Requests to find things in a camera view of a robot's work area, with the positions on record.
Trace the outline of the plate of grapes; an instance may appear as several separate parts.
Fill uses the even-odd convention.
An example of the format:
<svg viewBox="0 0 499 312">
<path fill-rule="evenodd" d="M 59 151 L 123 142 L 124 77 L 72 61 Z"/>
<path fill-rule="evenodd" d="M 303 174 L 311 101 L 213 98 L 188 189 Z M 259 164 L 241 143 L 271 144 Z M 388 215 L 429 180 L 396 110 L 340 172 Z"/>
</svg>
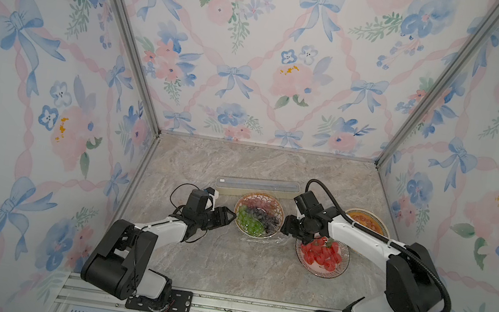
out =
<svg viewBox="0 0 499 312">
<path fill-rule="evenodd" d="M 267 194 L 247 194 L 235 206 L 235 223 L 250 238 L 267 239 L 280 232 L 284 210 L 279 201 Z"/>
</svg>

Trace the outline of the cream plastic wrap dispenser box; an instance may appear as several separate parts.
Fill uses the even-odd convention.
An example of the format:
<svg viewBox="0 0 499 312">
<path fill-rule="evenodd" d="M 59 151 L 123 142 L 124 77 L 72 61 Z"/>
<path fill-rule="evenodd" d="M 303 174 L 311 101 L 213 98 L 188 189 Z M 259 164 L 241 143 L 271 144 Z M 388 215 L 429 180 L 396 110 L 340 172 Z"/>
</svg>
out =
<svg viewBox="0 0 499 312">
<path fill-rule="evenodd" d="M 247 194 L 267 194 L 276 199 L 293 199 L 301 193 L 297 182 L 269 179 L 218 177 L 214 188 L 221 195 L 244 196 Z"/>
</svg>

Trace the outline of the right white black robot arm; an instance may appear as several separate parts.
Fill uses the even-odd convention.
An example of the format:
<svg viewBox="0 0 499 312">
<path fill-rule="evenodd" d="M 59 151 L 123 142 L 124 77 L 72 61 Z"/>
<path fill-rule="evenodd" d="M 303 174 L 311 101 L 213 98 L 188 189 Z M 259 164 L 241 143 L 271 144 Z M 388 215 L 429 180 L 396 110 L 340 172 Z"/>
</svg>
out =
<svg viewBox="0 0 499 312">
<path fill-rule="evenodd" d="M 451 312 L 452 300 L 427 248 L 389 239 L 353 220 L 330 189 L 320 186 L 332 206 L 324 208 L 310 188 L 294 199 L 297 214 L 287 216 L 281 232 L 294 237 L 304 256 L 324 268 L 337 263 L 336 244 L 345 244 L 385 275 L 385 290 L 354 301 L 342 312 Z"/>
</svg>

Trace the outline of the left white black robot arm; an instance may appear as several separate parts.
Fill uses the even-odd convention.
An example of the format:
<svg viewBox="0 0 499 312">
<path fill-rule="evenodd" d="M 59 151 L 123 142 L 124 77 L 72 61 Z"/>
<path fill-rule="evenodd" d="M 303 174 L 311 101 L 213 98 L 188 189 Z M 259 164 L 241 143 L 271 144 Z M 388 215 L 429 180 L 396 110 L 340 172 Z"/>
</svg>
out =
<svg viewBox="0 0 499 312">
<path fill-rule="evenodd" d="M 172 280 L 149 269 L 153 253 L 177 243 L 193 243 L 198 231 L 230 225 L 236 214 L 217 207 L 213 188 L 195 188 L 187 203 L 165 219 L 146 224 L 116 220 L 82 266 L 81 279 L 119 300 L 133 299 L 152 312 L 171 306 Z"/>
</svg>

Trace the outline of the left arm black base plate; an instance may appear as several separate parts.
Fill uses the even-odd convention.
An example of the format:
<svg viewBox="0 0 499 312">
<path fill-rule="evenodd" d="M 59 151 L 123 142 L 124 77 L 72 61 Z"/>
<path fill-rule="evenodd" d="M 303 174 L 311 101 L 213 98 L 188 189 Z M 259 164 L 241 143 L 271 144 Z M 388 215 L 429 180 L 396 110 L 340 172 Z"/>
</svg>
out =
<svg viewBox="0 0 499 312">
<path fill-rule="evenodd" d="M 125 301 L 126 309 L 141 312 L 190 312 L 193 301 L 192 291 L 165 290 L 158 299 L 147 297 L 129 297 Z"/>
</svg>

